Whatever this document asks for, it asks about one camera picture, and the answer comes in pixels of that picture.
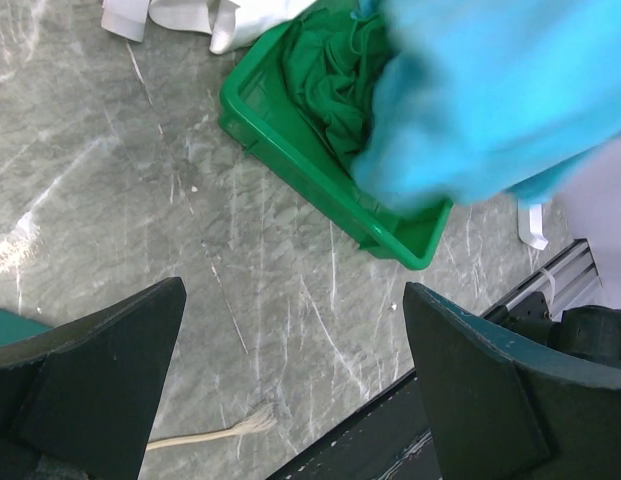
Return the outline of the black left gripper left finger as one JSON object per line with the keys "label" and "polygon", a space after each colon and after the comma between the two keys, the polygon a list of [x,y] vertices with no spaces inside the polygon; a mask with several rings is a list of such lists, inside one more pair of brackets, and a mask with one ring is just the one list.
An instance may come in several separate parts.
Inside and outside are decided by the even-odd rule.
{"label": "black left gripper left finger", "polygon": [[52,457],[137,478],[186,304],[179,277],[0,347],[0,479]]}

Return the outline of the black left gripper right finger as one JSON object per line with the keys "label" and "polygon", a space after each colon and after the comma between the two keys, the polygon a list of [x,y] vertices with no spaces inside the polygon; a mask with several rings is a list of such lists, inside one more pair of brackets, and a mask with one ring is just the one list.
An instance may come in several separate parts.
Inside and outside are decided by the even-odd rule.
{"label": "black left gripper right finger", "polygon": [[446,479],[621,479],[621,310],[473,315],[419,283],[406,330]]}

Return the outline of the light blue t shirt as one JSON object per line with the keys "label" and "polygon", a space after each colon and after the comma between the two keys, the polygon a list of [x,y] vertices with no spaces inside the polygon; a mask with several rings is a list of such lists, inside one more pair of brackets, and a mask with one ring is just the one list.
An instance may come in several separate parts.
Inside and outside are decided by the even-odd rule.
{"label": "light blue t shirt", "polygon": [[396,49],[351,174],[396,213],[549,199],[621,135],[621,1],[385,1]]}

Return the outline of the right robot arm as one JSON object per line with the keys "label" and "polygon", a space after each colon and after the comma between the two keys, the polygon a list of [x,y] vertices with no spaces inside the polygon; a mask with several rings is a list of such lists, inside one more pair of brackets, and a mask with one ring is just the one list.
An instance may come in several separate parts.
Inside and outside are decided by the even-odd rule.
{"label": "right robot arm", "polygon": [[621,309],[585,305],[565,310],[551,329],[549,347],[621,369]]}

